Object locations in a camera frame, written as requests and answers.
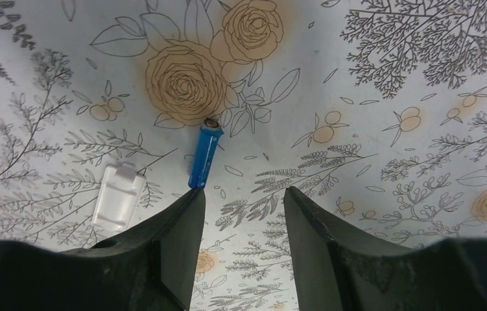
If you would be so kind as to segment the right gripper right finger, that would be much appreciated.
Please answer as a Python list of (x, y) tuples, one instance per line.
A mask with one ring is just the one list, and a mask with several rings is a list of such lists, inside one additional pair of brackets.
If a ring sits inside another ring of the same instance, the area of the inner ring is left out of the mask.
[(295, 187), (283, 204), (300, 310), (487, 310), (487, 238), (411, 249), (347, 223)]

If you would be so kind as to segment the white battery cover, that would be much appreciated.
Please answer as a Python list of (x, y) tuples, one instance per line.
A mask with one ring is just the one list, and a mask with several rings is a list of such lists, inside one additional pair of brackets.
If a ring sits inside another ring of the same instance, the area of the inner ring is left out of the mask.
[(136, 166), (123, 162), (104, 169), (93, 212), (92, 224), (99, 229), (123, 232), (128, 229), (146, 179)]

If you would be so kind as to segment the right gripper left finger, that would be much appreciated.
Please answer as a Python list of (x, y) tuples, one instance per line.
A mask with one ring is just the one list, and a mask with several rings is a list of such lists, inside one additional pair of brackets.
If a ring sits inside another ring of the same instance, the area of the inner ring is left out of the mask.
[(197, 188), (88, 249), (0, 240), (0, 310), (189, 310), (205, 211)]

